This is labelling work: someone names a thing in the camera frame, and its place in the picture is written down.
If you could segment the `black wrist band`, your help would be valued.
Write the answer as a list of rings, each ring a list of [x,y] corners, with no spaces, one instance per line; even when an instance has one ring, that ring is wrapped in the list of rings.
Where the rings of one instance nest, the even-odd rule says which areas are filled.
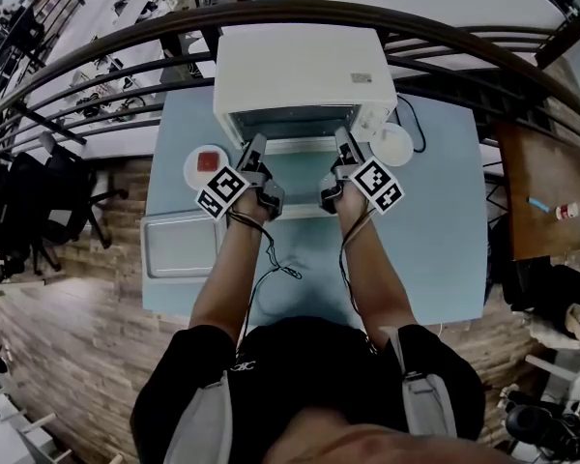
[[[255,220],[253,217],[244,215],[239,212],[235,212],[233,210],[228,211],[227,216],[241,224],[244,224],[252,229],[259,231],[260,233],[263,232],[262,224],[259,223],[257,220]]]

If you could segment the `white wooden shelf frame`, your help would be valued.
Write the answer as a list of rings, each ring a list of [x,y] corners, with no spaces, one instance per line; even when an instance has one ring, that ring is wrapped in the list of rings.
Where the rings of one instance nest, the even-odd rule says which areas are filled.
[[[0,464],[80,464],[72,449],[60,447],[50,435],[48,427],[54,422],[54,413],[30,420],[7,388],[0,387]]]

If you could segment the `grey metal baking tray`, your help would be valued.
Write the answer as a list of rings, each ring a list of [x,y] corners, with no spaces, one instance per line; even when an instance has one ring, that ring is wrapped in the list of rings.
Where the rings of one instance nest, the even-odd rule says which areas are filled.
[[[158,284],[202,283],[212,271],[226,224],[200,210],[141,220],[142,274]]]

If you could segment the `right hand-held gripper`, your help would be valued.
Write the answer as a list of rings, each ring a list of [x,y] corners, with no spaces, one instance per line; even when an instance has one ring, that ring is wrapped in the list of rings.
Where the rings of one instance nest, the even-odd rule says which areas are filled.
[[[404,195],[389,169],[375,157],[365,161],[351,132],[338,128],[334,134],[337,158],[330,173],[320,183],[319,206],[335,214],[334,202],[352,183],[380,215],[384,215]]]

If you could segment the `brown wooden table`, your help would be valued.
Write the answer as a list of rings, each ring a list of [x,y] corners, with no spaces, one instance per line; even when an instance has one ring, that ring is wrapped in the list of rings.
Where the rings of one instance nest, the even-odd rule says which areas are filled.
[[[512,258],[579,250],[580,217],[557,220],[555,209],[580,203],[580,149],[510,122],[496,123],[494,133],[504,169]],[[529,197],[550,212],[530,205]]]

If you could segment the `beige cloth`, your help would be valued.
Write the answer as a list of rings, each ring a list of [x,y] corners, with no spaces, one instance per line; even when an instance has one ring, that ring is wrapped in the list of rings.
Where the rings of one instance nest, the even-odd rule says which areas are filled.
[[[548,320],[533,317],[527,328],[530,336],[547,348],[580,351],[580,304],[567,309],[562,327],[557,328]]]

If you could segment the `black chair with clothes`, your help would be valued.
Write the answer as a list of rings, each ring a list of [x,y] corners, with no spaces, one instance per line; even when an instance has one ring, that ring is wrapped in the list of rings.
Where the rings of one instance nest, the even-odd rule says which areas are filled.
[[[488,230],[488,277],[503,287],[505,302],[513,311],[529,312],[557,328],[564,325],[567,309],[580,305],[580,272],[553,265],[548,256],[514,260],[504,218]]]

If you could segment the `person's right hand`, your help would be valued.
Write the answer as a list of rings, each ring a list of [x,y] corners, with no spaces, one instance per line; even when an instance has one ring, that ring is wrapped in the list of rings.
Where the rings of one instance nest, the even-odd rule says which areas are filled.
[[[352,181],[343,184],[342,193],[333,203],[339,219],[352,221],[365,214],[369,207],[367,199]]]

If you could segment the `person's left forearm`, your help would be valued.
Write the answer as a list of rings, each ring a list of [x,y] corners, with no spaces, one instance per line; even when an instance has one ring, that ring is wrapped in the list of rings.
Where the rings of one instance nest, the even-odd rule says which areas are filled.
[[[188,327],[213,326],[235,345],[247,318],[262,233],[233,220],[194,303]]]

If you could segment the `person's black shirt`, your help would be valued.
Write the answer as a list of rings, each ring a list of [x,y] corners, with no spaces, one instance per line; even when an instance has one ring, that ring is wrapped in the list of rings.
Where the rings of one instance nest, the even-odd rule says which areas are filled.
[[[352,424],[405,430],[404,371],[435,374],[449,392],[460,438],[483,427],[485,396],[474,369],[419,325],[400,348],[374,347],[360,330],[318,317],[291,317],[252,330],[241,343],[214,326],[175,333],[130,418],[140,464],[163,464],[194,398],[226,382],[232,416],[228,464],[261,464],[304,409],[329,409]]]

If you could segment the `white round plate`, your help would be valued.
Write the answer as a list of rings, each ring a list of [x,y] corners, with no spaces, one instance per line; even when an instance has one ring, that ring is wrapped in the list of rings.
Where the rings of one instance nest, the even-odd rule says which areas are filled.
[[[197,171],[197,157],[198,154],[202,151],[216,151],[220,154],[220,165],[218,170],[215,173],[199,173]],[[187,157],[184,167],[183,167],[183,174],[186,183],[190,188],[193,190],[200,190],[204,187],[212,178],[213,176],[224,166],[229,163],[229,158],[226,152],[217,145],[203,145],[196,149],[194,149]]]
[[[377,130],[369,141],[369,147],[379,161],[391,167],[405,165],[414,153],[410,133],[395,123],[386,123]]]

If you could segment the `white toaster oven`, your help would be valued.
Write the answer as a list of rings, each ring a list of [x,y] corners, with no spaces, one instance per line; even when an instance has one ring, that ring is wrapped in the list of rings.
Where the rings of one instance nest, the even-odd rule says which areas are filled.
[[[388,121],[397,94],[375,31],[263,25],[219,39],[213,106],[228,138],[242,152],[254,136],[243,138],[234,120],[237,113],[352,108],[355,117],[348,131],[360,148]],[[336,151],[334,136],[267,138],[265,156],[314,151]]]

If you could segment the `person's right forearm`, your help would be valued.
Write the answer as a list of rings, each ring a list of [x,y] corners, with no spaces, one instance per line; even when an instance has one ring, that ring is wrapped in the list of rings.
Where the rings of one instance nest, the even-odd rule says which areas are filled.
[[[372,344],[383,350],[384,328],[417,323],[406,289],[371,221],[345,246],[345,256],[358,314]]]

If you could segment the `black metal railing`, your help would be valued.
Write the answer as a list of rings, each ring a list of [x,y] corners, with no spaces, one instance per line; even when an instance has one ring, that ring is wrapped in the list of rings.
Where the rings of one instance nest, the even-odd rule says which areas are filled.
[[[207,46],[203,52],[144,60],[102,73],[80,84],[81,90],[89,90],[127,76],[216,61],[226,32],[290,24],[372,30],[387,63],[402,70],[404,94],[527,127],[534,115],[544,113],[548,100],[560,102],[580,117],[580,98],[546,72],[553,47],[564,39],[562,32],[507,25],[455,27],[414,14],[337,1],[260,0],[156,17],[96,39],[42,68],[0,101],[0,160],[10,160],[16,148],[32,150],[36,127],[77,143],[111,131],[108,113],[74,123],[67,122],[65,108],[43,115],[45,107],[74,95],[73,86],[31,102],[35,91],[80,67],[189,32],[200,33]]]

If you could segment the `person's chin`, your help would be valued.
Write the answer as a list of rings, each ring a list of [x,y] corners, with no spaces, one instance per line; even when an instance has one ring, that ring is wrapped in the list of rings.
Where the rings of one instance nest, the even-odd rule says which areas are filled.
[[[520,464],[463,439],[413,436],[375,424],[351,424],[338,412],[307,409],[294,417],[263,464]]]

